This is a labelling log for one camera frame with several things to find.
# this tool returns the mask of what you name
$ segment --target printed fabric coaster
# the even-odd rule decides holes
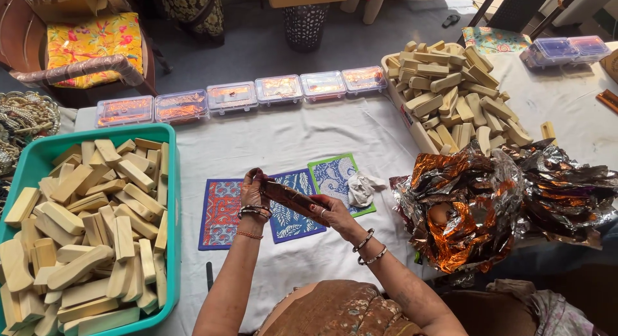
[[[352,217],[359,217],[376,211],[376,206],[373,203],[363,208],[350,206],[348,198],[350,188],[347,181],[359,170],[351,154],[310,162],[307,166],[309,166],[309,172],[318,194],[340,199]]]
[[[269,177],[301,194],[307,196],[316,194],[308,169],[275,174]],[[271,211],[273,217],[270,219],[270,224],[275,244],[326,231],[326,227],[274,201],[271,201]]]
[[[229,249],[240,221],[242,179],[206,180],[199,250]]]

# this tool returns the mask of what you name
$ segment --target black laundry basket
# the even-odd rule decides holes
[[[283,26],[290,48],[298,52],[317,50],[322,42],[329,3],[283,8]]]

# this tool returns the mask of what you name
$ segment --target foil wrapped wooden piece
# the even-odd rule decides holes
[[[510,253],[525,185],[501,150],[485,157],[473,140],[452,156],[419,154],[411,176],[389,180],[410,243],[430,265],[487,272]]]
[[[294,212],[304,215],[305,217],[308,217],[309,219],[324,225],[325,227],[331,227],[328,221],[324,220],[322,217],[314,215],[309,210],[309,206],[312,204],[324,207],[327,210],[328,206],[319,204],[300,192],[275,182],[272,178],[265,179],[261,182],[260,191],[262,195],[272,201],[277,202],[284,207],[290,208]]]
[[[600,248],[595,228],[618,219],[612,207],[618,196],[618,173],[571,160],[552,139],[501,149],[526,179],[517,235],[539,231],[551,240]]]

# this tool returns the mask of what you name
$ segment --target row of plastic boxes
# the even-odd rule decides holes
[[[594,63],[611,54],[596,35],[571,38],[537,38],[519,58],[528,68]]]
[[[97,103],[96,127],[112,127],[136,123],[184,123],[210,118],[210,113],[249,111],[259,104],[297,103],[341,98],[346,92],[359,94],[380,91],[387,83],[382,67],[373,66],[347,71],[311,73],[256,81],[208,86],[206,90],[176,94],[120,98]]]

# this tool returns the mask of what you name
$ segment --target blue leaf print coaster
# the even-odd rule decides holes
[[[364,208],[350,206],[347,181],[359,170],[351,154],[310,162],[308,166],[318,194],[340,199],[352,217],[376,211],[373,203]]]
[[[279,184],[288,186],[304,195],[315,195],[309,170],[298,170],[269,176]],[[270,220],[274,243],[311,236],[326,231],[326,227],[271,201],[273,217]]]

